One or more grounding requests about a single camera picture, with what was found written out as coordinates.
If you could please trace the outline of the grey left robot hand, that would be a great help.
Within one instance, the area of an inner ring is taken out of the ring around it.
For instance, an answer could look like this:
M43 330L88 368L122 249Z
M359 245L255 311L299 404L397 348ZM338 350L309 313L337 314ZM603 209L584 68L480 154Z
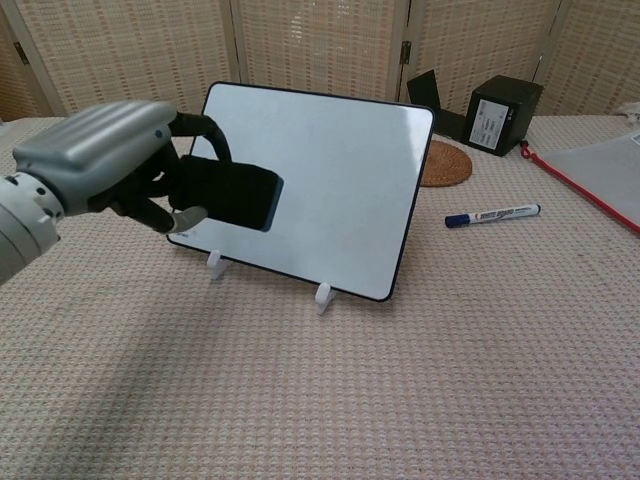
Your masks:
M16 171L8 179L33 179L56 197L64 216L110 208L158 233L179 232L204 219L205 209L184 207L174 215L155 201L174 193L182 179L173 137L197 136L230 162L225 135L207 115L182 113L166 101L94 105L16 146Z

